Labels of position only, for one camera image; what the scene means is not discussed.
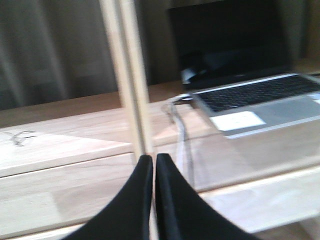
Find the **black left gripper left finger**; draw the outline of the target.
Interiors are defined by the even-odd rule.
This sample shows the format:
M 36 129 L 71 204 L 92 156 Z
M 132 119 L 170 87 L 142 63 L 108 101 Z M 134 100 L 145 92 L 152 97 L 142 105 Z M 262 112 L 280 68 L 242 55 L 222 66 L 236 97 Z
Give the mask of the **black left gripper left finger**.
M 127 182 L 97 215 L 64 240 L 148 240 L 153 161 L 140 156 Z

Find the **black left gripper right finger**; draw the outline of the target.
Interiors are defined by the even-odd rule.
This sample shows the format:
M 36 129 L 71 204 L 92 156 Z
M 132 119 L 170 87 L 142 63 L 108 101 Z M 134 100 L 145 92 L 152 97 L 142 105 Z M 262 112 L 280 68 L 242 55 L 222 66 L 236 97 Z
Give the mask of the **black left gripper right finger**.
M 168 153 L 156 158 L 155 204 L 161 240 L 255 240 L 211 208 L 187 183 Z

